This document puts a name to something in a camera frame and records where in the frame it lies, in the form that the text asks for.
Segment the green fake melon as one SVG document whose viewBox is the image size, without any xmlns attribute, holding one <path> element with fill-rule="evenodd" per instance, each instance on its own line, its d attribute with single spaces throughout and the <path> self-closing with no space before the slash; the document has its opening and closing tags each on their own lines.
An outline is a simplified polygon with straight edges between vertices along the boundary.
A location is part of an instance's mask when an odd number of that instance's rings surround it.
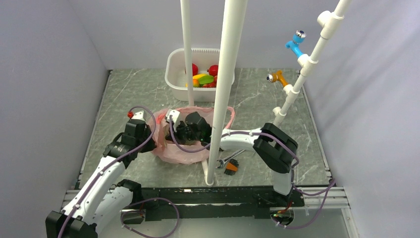
<svg viewBox="0 0 420 238">
<path fill-rule="evenodd" d="M 194 141 L 194 140 L 186 140 L 184 143 L 183 143 L 183 145 L 186 145 L 186 146 L 192 146 L 192 145 L 195 145 L 197 142 L 196 141 Z"/>
</svg>

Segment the green fake starfruit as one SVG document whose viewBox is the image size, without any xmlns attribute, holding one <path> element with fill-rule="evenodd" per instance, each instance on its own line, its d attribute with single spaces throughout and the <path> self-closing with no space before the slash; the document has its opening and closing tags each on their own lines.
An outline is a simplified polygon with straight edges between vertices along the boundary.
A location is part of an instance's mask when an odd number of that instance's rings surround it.
<svg viewBox="0 0 420 238">
<path fill-rule="evenodd" d="M 210 84 L 214 82 L 214 77 L 211 75 L 204 75 L 198 79 L 200 85 Z"/>
</svg>

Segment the pink plastic bag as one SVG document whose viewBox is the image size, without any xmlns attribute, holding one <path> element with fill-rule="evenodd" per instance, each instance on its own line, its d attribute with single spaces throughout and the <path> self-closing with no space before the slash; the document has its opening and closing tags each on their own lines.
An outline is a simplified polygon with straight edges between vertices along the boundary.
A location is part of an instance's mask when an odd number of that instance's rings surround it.
<svg viewBox="0 0 420 238">
<path fill-rule="evenodd" d="M 185 120 L 188 114 L 197 112 L 212 126 L 214 108 L 183 107 L 176 110 L 180 112 L 182 120 Z M 154 113 L 157 126 L 154 125 L 152 119 L 149 119 L 147 122 L 151 129 L 155 129 L 153 140 L 156 148 L 152 151 L 152 154 L 159 157 L 162 161 L 172 164 L 190 165 L 206 160 L 210 153 L 208 149 L 197 153 L 187 153 L 179 149 L 173 142 L 166 140 L 165 137 L 169 134 L 169 123 L 165 120 L 167 112 L 168 109 L 162 109 Z"/>
</svg>

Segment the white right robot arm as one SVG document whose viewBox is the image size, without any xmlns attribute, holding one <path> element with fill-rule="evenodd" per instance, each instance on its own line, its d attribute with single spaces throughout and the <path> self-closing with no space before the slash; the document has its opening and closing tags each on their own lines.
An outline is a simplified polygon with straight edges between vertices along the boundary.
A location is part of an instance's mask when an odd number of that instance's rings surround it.
<svg viewBox="0 0 420 238">
<path fill-rule="evenodd" d="M 169 123 L 167 140 L 187 153 L 209 150 L 211 144 L 210 124 L 197 112 L 190 113 L 184 120 L 180 112 L 170 110 L 165 120 Z M 255 151 L 273 171 L 273 200 L 284 206 L 292 199 L 293 168 L 299 163 L 296 155 L 298 144 L 289 135 L 271 123 L 251 130 L 222 131 L 219 150 Z"/>
</svg>

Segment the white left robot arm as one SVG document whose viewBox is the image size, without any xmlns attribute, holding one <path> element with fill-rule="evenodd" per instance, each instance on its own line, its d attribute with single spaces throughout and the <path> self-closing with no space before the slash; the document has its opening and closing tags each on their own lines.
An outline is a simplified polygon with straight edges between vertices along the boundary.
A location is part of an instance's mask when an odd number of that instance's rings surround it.
<svg viewBox="0 0 420 238">
<path fill-rule="evenodd" d="M 100 162 L 78 194 L 59 212 L 46 218 L 49 238 L 97 238 L 105 225 L 122 208 L 136 208 L 142 202 L 141 185 L 123 180 L 108 194 L 112 183 L 137 158 L 138 153 L 155 149 L 155 126 L 133 117 L 108 144 Z"/>
</svg>

